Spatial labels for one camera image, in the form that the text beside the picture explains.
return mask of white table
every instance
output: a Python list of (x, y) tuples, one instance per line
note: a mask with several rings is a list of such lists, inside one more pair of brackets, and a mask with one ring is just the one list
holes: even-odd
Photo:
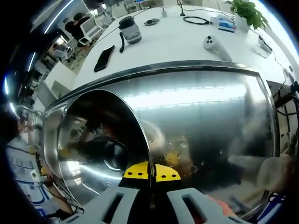
[[(236, 32), (235, 34), (218, 30), (215, 26), (195, 25), (183, 21), (179, 6), (164, 7), (168, 17), (162, 18), (162, 8), (151, 8), (143, 12), (131, 13), (135, 17), (135, 23), (139, 26), (142, 40), (139, 43), (128, 45), (126, 43), (124, 52), (121, 54), (121, 39), (119, 37), (119, 21), (123, 16), (115, 20), (103, 33), (97, 44), (89, 52), (86, 60), (76, 77), (73, 90), (96, 79), (109, 76), (113, 73), (153, 63), (162, 63), (182, 60), (220, 60), (202, 46), (203, 40), (208, 35), (216, 36), (226, 51), (231, 55), (233, 62), (247, 65), (257, 69), (263, 78), (269, 81), (283, 83), (285, 81), (282, 67), (275, 61), (272, 53), (264, 58), (255, 51), (263, 50), (258, 45), (258, 34), (249, 31), (247, 34)], [(185, 9), (208, 9), (215, 12), (203, 10), (185, 11), (186, 16), (199, 16), (210, 19), (218, 15), (218, 10), (204, 7), (184, 6)], [(152, 18), (159, 18), (160, 22), (154, 26), (145, 26), (143, 23)], [(263, 38), (273, 48), (277, 61), (284, 67), (290, 65), (286, 56), (279, 46), (262, 30)], [(99, 72), (93, 72), (94, 66), (103, 49), (115, 45), (108, 66)]]

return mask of shiny metal surface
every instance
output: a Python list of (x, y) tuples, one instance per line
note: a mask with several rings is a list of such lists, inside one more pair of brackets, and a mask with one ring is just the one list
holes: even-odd
[[(93, 83), (79, 92), (101, 88), (120, 96), (140, 121), (155, 163), (176, 169), (185, 187), (195, 187), (223, 200), (240, 214), (250, 212), (262, 202), (263, 191), (256, 187), (255, 176), (243, 173), (229, 158), (270, 157), (276, 153), (279, 139), (269, 90), (257, 72), (238, 64), (191, 64), (184, 62), (184, 66), (172, 69), (170, 65), (167, 69), (146, 67), (135, 70), (136, 76), (119, 75), (114, 83), (110, 80)], [(76, 99), (76, 93), (72, 94), (67, 98), (70, 102)], [(100, 105), (101, 99), (90, 103)], [(87, 104), (71, 109), (77, 100), (80, 102), (80, 98), (67, 110), (61, 125), (58, 151), (73, 148), (69, 146), (73, 141), (104, 133), (101, 129), (97, 133), (86, 130), (85, 123), (93, 109)], [(85, 111), (86, 118), (74, 113), (77, 110)], [(83, 129), (76, 135), (71, 132), (79, 127)], [(96, 160), (88, 159), (91, 154), (83, 157), (77, 154), (58, 158), (66, 185), (84, 206), (108, 185), (116, 185), (123, 169), (102, 157)], [(102, 177), (94, 174), (95, 170)], [(251, 199), (239, 207), (236, 198)]]
[[(53, 112), (49, 120), (54, 123), (57, 117), (61, 118)], [(51, 142), (57, 142), (59, 165), (49, 159), (47, 163), (53, 171), (60, 169), (65, 185), (80, 205), (107, 187), (117, 186), (131, 165), (149, 160), (137, 119), (113, 93), (95, 90), (83, 94), (60, 121), (57, 135), (45, 133), (46, 141), (52, 138)]]

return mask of green leaves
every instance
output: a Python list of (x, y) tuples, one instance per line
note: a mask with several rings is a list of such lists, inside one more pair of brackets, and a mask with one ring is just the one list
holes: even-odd
[(256, 9), (256, 5), (253, 2), (244, 2), (242, 0), (226, 1), (225, 3), (230, 4), (230, 10), (237, 13), (240, 17), (244, 17), (249, 26), (253, 26), (257, 29), (263, 25), (269, 26), (268, 21), (261, 14), (260, 11)]

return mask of black phone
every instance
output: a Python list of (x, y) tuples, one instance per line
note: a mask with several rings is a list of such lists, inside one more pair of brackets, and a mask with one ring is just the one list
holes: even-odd
[(103, 50), (103, 52), (101, 53), (101, 55), (98, 59), (97, 64), (95, 65), (95, 67), (93, 69), (94, 72), (101, 71), (107, 67), (109, 58), (110, 58), (114, 48), (115, 48), (115, 46), (113, 45), (113, 46)]

